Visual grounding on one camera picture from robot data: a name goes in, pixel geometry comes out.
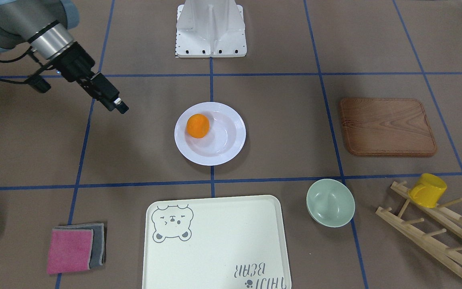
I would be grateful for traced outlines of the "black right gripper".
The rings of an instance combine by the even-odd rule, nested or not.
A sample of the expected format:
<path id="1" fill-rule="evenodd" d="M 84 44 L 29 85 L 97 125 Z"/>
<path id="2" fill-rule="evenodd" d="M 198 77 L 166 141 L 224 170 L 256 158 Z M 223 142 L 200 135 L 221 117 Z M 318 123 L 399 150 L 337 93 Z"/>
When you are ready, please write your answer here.
<path id="1" fill-rule="evenodd" d="M 112 112 L 117 110 L 125 114 L 130 109 L 119 97 L 117 88 L 100 72 L 93 72 L 95 60 L 88 55 L 78 43 L 72 43 L 63 52 L 57 55 L 51 65 L 68 82 L 77 82 L 90 97 L 99 101 Z"/>

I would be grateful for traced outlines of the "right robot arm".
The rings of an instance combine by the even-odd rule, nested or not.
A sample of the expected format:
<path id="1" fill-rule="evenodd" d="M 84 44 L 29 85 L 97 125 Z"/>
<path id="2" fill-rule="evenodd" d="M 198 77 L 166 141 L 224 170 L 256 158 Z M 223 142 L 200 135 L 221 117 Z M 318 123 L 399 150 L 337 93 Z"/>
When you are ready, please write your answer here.
<path id="1" fill-rule="evenodd" d="M 0 0 L 0 53 L 27 43 L 25 55 L 34 57 L 37 52 L 46 64 L 22 84 L 46 93 L 50 84 L 42 73 L 51 68 L 109 111 L 126 113 L 129 108 L 118 89 L 101 72 L 92 71 L 95 60 L 69 32 L 78 24 L 79 11 L 71 0 Z"/>

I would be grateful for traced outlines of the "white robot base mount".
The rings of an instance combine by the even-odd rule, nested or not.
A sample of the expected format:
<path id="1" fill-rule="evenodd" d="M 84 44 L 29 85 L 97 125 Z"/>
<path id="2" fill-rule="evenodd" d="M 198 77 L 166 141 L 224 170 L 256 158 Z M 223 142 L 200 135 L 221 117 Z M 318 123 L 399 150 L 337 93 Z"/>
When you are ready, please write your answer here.
<path id="1" fill-rule="evenodd" d="M 186 0 L 177 7 L 176 57 L 245 57 L 243 7 L 234 0 Z"/>

